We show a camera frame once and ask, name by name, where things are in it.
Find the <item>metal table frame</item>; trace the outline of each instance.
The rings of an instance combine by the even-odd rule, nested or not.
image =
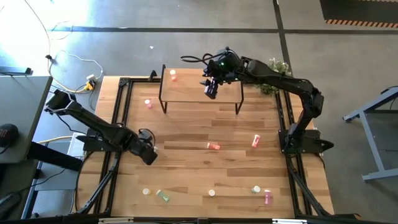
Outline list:
[[[160,88],[159,88],[159,101],[160,101],[160,105],[162,107],[163,113],[166,114],[167,112],[167,101],[163,101],[162,100],[162,89],[163,89],[163,77],[164,77],[164,70],[166,69],[166,65],[163,65],[162,67],[162,76],[160,79]],[[241,102],[239,103],[239,106],[237,103],[235,103],[235,114],[239,114],[239,111],[241,110],[242,104],[243,104],[243,100],[244,100],[244,96],[243,96],[243,84],[241,82]]]
[[[343,117],[343,120],[347,123],[351,122],[355,118],[360,118],[362,121],[363,129],[365,130],[366,138],[368,139],[369,145],[371,147],[374,160],[379,171],[370,173],[368,175],[362,175],[362,179],[367,182],[368,180],[382,179],[386,177],[393,177],[398,175],[398,169],[385,170],[383,162],[381,161],[379,152],[377,150],[376,142],[374,140],[374,135],[369,126],[368,120],[366,118],[367,113],[398,113],[398,110],[376,110],[382,105],[390,102],[391,100],[398,97],[398,87],[392,87],[380,94],[375,100],[363,105],[357,110],[354,110],[349,115]]]

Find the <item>gray floor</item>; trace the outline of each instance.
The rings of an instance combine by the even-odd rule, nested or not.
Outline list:
[[[272,0],[29,2],[48,28],[61,21],[95,27],[277,28]],[[3,4],[0,64],[29,66],[35,75],[46,75],[48,43],[39,22],[23,1]],[[279,4],[286,29],[374,29],[325,24],[318,0],[279,0]],[[57,40],[63,35],[50,35],[52,55],[57,55],[52,74],[70,88],[79,87],[86,76],[98,76],[100,71],[95,64],[69,57],[60,49],[97,60],[106,75],[148,75],[153,69],[160,72],[163,63],[200,68],[199,64],[182,63],[179,56],[214,53],[227,45],[240,55],[265,62],[282,58],[277,34],[74,32]],[[370,147],[359,121],[346,124],[341,119],[398,84],[397,36],[287,35],[286,39],[295,77],[311,80],[325,96],[323,114],[315,124],[323,138],[335,143],[325,153],[335,212],[397,222],[398,177],[363,183],[361,174],[376,171]],[[78,95],[78,101],[88,108],[88,95]],[[74,129],[86,129],[71,118],[66,121]],[[34,140],[69,134],[56,117],[42,114]],[[388,156],[398,158],[396,152],[388,152]],[[34,211],[42,216],[66,214],[71,197],[71,191],[41,192]]]

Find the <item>small table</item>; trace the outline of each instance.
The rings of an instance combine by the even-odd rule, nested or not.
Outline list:
[[[175,70],[176,80],[172,80],[170,71]],[[163,112],[167,112],[168,102],[178,103],[234,103],[235,113],[238,114],[243,104],[243,85],[241,82],[224,84],[218,88],[217,98],[212,100],[200,84],[205,80],[203,69],[194,68],[166,68],[163,65],[162,80],[160,81],[159,101]]]

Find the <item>wooden tabletop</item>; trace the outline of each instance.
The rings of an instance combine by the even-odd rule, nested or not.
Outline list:
[[[96,114],[108,122],[119,78],[104,77],[99,93]],[[294,216],[286,163],[279,152],[275,97],[244,85],[245,102],[239,115],[235,115],[234,105],[208,103],[175,103],[163,114],[158,94],[158,83],[133,86],[127,127],[133,131],[139,128],[153,131],[159,156],[151,166],[146,166],[141,158],[129,152],[122,155],[112,216]],[[145,106],[146,99],[152,100],[151,109]],[[300,99],[292,95],[291,100],[297,119],[302,109]],[[255,134],[261,139],[258,147],[252,148]],[[208,142],[219,144],[220,150],[207,149]],[[103,156],[103,152],[93,153],[82,169],[78,207],[98,185]],[[303,164],[309,189],[323,207],[333,213],[322,162],[314,155],[303,154]],[[251,192],[255,185],[261,187],[261,193]],[[152,193],[143,195],[144,188],[151,189]],[[155,195],[159,189],[170,197],[169,202]],[[216,193],[214,197],[208,195],[211,189]],[[265,189],[271,191],[271,205],[264,204]],[[304,211],[301,192],[298,195]]]
[[[175,71],[176,80],[173,81],[170,71]],[[203,69],[194,68],[166,68],[162,85],[162,101],[164,102],[209,102],[209,103],[240,103],[241,83],[232,82],[230,85],[219,86],[217,97],[212,100],[204,94],[205,86],[200,84],[206,80]]]

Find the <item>gray desk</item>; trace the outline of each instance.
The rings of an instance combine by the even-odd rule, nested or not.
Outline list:
[[[50,76],[0,76],[0,125],[11,123],[19,131],[15,145],[0,155],[0,163],[26,158],[51,82]]]

